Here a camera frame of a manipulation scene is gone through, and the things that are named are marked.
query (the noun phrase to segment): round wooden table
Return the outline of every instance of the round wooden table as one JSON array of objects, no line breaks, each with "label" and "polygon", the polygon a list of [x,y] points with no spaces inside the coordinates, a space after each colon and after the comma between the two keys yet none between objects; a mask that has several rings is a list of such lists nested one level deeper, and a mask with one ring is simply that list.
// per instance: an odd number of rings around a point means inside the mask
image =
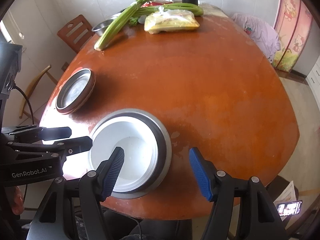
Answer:
[{"label": "round wooden table", "polygon": [[[122,108],[145,110],[165,125],[172,162],[164,181],[137,199],[107,198],[103,205],[113,210],[159,220],[208,215],[212,203],[201,195],[193,176],[191,147],[198,147],[217,169],[235,178],[257,176],[264,185],[296,147],[299,130],[291,103],[259,48],[228,18],[197,21],[200,28],[194,32],[151,35],[142,25],[124,28],[103,52],[94,50],[98,37],[93,36],[44,111],[41,126],[69,126],[72,137],[89,135],[105,115]],[[96,74],[93,93],[77,112],[59,114],[59,89],[81,68]],[[87,153],[68,157],[63,168],[67,178],[82,176]]]}]

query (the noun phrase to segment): blue gripper pad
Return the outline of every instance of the blue gripper pad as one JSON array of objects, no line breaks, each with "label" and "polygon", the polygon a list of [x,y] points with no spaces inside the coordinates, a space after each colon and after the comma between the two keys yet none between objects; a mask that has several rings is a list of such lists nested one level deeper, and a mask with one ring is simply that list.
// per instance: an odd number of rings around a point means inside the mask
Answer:
[{"label": "blue gripper pad", "polygon": [[189,151],[189,161],[193,174],[196,177],[196,181],[200,188],[201,194],[208,200],[211,201],[213,194],[211,192],[210,180],[202,166],[200,159],[203,158],[198,148],[191,148]]},{"label": "blue gripper pad", "polygon": [[107,175],[103,179],[103,188],[101,193],[103,199],[111,196],[111,193],[113,191],[113,188],[115,187],[116,181],[124,163],[124,150],[120,147],[117,148],[119,148],[119,153],[115,160],[112,162]]}]

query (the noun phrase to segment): hello kitty poster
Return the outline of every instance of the hello kitty poster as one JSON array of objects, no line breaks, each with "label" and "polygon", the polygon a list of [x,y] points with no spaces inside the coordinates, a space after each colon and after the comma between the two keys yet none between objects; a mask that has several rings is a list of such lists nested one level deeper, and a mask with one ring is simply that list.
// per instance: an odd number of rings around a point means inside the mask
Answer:
[{"label": "hello kitty poster", "polygon": [[297,62],[308,39],[312,16],[301,0],[281,0],[275,30],[281,50],[276,52],[272,65],[289,72]]}]

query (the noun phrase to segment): packaged food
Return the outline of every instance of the packaged food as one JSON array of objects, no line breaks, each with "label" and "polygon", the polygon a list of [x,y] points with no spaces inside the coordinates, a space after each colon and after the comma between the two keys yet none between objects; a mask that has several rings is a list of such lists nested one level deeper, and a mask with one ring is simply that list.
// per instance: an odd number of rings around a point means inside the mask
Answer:
[{"label": "packaged food", "polygon": [[149,7],[149,6],[157,6],[157,5],[163,5],[164,3],[163,2],[152,2],[152,1],[149,1],[149,2],[145,2],[144,4],[142,4],[142,8],[144,7]]},{"label": "packaged food", "polygon": [[167,10],[164,12],[163,7],[160,6],[159,12],[147,16],[144,30],[155,34],[161,31],[195,30],[199,26],[192,12],[187,10]]}]

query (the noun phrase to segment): pink fabric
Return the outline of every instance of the pink fabric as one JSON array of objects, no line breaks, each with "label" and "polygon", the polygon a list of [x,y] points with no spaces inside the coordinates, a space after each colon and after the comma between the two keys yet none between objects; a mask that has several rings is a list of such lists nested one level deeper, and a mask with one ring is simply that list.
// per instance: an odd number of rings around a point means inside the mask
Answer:
[{"label": "pink fabric", "polygon": [[278,33],[268,23],[254,16],[235,13],[232,19],[249,35],[272,63],[276,51],[281,48]]}]

